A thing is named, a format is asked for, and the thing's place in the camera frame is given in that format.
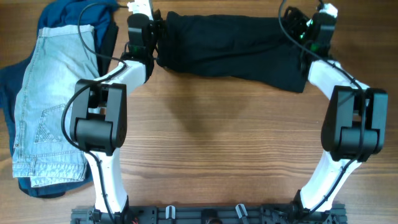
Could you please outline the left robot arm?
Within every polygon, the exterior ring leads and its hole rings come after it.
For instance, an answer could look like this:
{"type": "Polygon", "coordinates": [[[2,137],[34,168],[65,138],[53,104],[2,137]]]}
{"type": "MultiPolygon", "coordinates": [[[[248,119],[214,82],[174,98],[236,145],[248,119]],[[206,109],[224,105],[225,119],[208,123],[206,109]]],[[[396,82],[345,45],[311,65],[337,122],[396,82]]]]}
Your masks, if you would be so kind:
{"type": "Polygon", "coordinates": [[[129,41],[119,65],[95,80],[78,80],[66,105],[71,110],[67,141],[84,152],[96,192],[88,223],[137,223],[121,178],[120,150],[127,133],[127,96],[148,81],[154,69],[157,27],[151,13],[127,19],[129,41]]]}

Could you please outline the black shorts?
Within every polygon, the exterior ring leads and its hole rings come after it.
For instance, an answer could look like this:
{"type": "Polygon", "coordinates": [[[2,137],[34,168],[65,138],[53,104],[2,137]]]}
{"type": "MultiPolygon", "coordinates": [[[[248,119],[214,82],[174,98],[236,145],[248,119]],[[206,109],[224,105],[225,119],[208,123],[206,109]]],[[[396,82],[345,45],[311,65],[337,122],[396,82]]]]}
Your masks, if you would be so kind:
{"type": "Polygon", "coordinates": [[[254,80],[301,93],[300,49],[275,17],[181,16],[170,11],[157,63],[180,73],[254,80]]]}

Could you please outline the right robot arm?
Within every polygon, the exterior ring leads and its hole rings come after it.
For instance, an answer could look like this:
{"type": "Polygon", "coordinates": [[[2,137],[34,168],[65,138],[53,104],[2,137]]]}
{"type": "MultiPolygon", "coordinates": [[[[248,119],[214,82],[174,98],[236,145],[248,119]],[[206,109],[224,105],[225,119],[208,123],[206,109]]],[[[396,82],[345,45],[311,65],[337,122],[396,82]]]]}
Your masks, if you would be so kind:
{"type": "Polygon", "coordinates": [[[296,7],[279,7],[282,32],[301,50],[301,69],[329,99],[321,131],[322,157],[285,214],[290,223],[324,222],[349,175],[384,145],[387,92],[357,81],[329,57],[337,15],[337,8],[324,2],[312,17],[296,7]]]}

